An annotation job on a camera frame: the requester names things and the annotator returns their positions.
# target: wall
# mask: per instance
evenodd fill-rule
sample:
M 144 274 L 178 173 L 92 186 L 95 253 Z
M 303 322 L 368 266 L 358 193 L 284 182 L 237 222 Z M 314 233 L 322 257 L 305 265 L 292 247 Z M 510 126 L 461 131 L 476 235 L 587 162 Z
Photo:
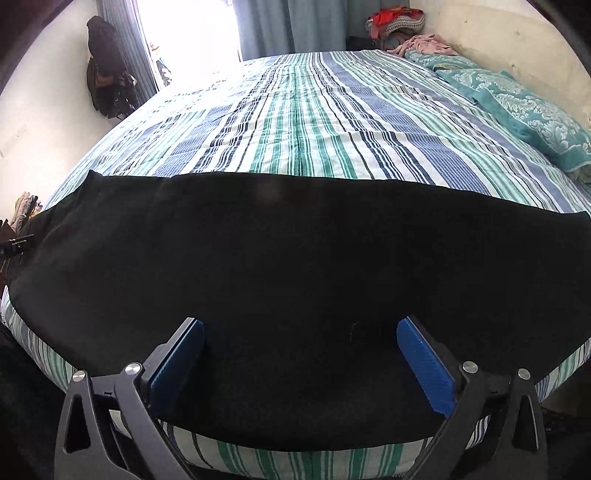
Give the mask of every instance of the wall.
M 431 34 L 436 32 L 439 12 L 444 0 L 410 0 L 411 8 L 418 8 L 425 12 L 425 27 L 421 33 Z
M 95 0 L 74 0 L 37 37 L 0 95 L 0 217 L 23 191 L 41 202 L 111 128 L 86 88 Z
M 439 22 L 439 13 L 446 0 L 410 0 L 411 8 L 419 8 L 425 12 L 425 29 L 422 33 L 435 33 Z M 472 0 L 469 3 L 483 7 L 496 8 L 513 12 L 529 18 L 544 20 L 544 17 L 533 8 L 527 0 Z

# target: blue curtain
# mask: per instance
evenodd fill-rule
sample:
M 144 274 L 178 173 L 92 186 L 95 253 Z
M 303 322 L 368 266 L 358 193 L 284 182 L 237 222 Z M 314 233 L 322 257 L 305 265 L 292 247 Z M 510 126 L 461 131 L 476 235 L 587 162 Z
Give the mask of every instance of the blue curtain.
M 380 8 L 408 0 L 233 0 L 242 59 L 339 51 L 349 35 L 367 37 L 365 22 Z
M 150 57 L 137 1 L 97 0 L 97 6 L 99 15 L 117 30 L 121 39 L 121 54 L 127 69 L 138 81 L 135 89 L 141 105 L 158 93 L 161 81 Z

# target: pillowcase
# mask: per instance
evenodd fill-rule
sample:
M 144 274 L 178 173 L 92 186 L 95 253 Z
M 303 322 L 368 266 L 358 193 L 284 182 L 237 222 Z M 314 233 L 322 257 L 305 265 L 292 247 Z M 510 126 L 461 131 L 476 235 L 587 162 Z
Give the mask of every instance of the pillowcase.
M 436 70 L 459 70 L 477 69 L 478 65 L 461 55 L 442 55 L 440 53 L 419 53 L 416 50 L 407 50 L 404 58 L 411 60 L 426 69 Z
M 439 70 L 442 79 L 491 113 L 517 138 L 548 155 L 561 170 L 578 177 L 591 165 L 591 137 L 569 114 L 517 83 L 507 72 Z

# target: red cloth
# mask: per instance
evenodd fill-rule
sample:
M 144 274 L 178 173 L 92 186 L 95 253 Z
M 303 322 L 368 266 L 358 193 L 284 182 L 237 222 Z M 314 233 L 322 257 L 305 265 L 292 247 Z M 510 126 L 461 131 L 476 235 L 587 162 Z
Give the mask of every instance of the red cloth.
M 423 10 L 407 7 L 382 8 L 378 13 L 373 14 L 370 18 L 376 27 L 380 27 L 393 22 L 401 15 L 406 15 L 410 18 L 419 18 L 421 15 L 423 15 Z

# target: blue and green striped fabric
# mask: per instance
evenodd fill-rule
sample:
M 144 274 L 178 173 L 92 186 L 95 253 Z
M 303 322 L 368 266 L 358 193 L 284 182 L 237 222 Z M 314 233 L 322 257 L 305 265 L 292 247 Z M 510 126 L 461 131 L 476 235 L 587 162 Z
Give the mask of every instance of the blue and green striped fabric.
M 115 127 L 46 202 L 89 169 L 172 176 L 250 171 L 400 179 L 473 190 L 557 212 L 591 212 L 583 187 L 539 151 L 423 67 L 381 51 L 296 54 L 244 63 L 208 88 L 170 86 Z M 2 298 L 2 320 L 62 390 L 76 368 Z M 540 400 L 591 354 L 585 342 L 537 385 Z M 124 432 L 121 417 L 113 419 Z M 467 447 L 480 441 L 481 420 Z M 162 422 L 183 456 L 205 468 L 280 480 L 401 475 L 429 439 L 337 452 L 275 452 L 231 445 Z

